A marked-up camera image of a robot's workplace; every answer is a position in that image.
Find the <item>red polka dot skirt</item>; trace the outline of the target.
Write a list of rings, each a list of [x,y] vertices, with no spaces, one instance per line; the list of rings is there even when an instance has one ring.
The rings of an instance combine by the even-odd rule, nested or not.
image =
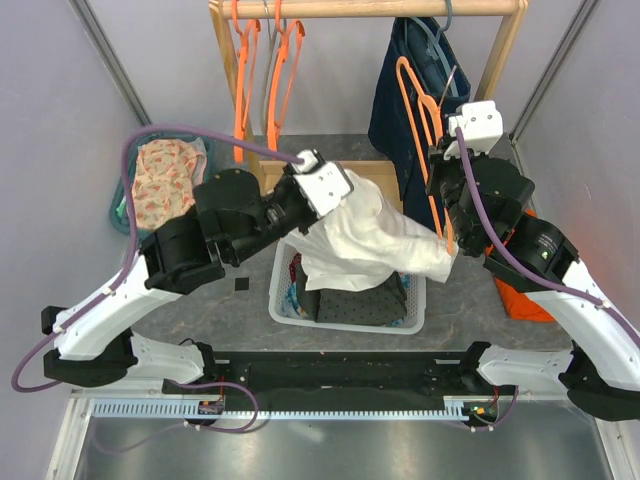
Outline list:
[[[300,264],[301,264],[301,254],[296,253],[289,264],[289,273],[292,278],[296,277],[296,268]]]

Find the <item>white garment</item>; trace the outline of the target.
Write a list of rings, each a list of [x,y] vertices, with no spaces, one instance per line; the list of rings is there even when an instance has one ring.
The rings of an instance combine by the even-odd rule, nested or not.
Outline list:
[[[393,273],[446,282],[458,247],[399,213],[372,181],[346,174],[354,191],[306,234],[284,238],[301,254],[306,288],[360,292]]]

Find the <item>blue denim jeans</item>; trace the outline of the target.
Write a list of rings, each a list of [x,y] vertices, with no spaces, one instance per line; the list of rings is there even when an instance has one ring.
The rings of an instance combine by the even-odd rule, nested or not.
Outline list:
[[[425,193],[418,155],[395,75],[396,61],[400,56],[406,56],[409,59],[417,75],[417,68],[413,66],[403,42],[403,18],[408,17],[397,18],[393,23],[376,85],[368,138],[371,145],[394,164],[403,202],[403,213],[430,230],[434,230],[435,223]],[[462,70],[455,54],[454,58]],[[470,98],[471,84],[463,70],[462,76],[468,86],[468,94],[465,98],[442,100],[435,93],[428,93],[422,86],[425,92],[441,105],[443,116],[455,112]]]

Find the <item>orange hanger of white garment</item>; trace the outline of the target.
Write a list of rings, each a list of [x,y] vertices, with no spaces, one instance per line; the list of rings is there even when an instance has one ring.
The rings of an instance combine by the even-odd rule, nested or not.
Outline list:
[[[444,135],[441,109],[434,98],[425,92],[406,56],[400,56],[396,61],[395,75],[418,155],[436,234],[440,240],[446,241],[447,253],[453,257],[455,253],[454,230],[449,212],[444,207],[443,214],[439,213],[436,199],[428,190],[428,183],[431,180],[431,170],[427,166],[428,151],[430,147],[435,147],[437,141]]]

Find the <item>blue-grey hanger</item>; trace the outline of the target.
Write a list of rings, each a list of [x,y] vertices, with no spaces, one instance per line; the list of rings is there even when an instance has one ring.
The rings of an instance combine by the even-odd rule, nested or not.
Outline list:
[[[422,86],[442,100],[453,100],[465,98],[468,86],[445,35],[453,19],[452,2],[446,1],[445,5],[443,26],[433,17],[403,18],[402,36]]]

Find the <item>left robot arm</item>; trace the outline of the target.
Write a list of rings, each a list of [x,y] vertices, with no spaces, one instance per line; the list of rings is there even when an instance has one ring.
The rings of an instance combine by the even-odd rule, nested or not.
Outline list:
[[[43,356],[46,378],[85,388],[124,378],[156,378],[208,393],[219,382],[213,348],[169,344],[133,330],[145,315],[224,278],[243,261],[292,231],[309,228],[352,191],[332,166],[302,173],[287,166],[264,195],[256,177],[223,170],[194,190],[195,203],[134,246],[129,266],[75,307],[42,311],[55,335]]]

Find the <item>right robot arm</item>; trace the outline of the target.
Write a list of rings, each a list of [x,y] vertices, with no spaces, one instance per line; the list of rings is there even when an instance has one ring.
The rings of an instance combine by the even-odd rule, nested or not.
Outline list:
[[[428,193],[442,202],[461,253],[482,257],[494,277],[545,310],[572,346],[548,359],[474,343],[458,368],[467,392],[491,384],[560,391],[605,421],[639,417],[639,331],[598,287],[577,248],[525,210],[533,182],[509,161],[452,142],[428,153]]]

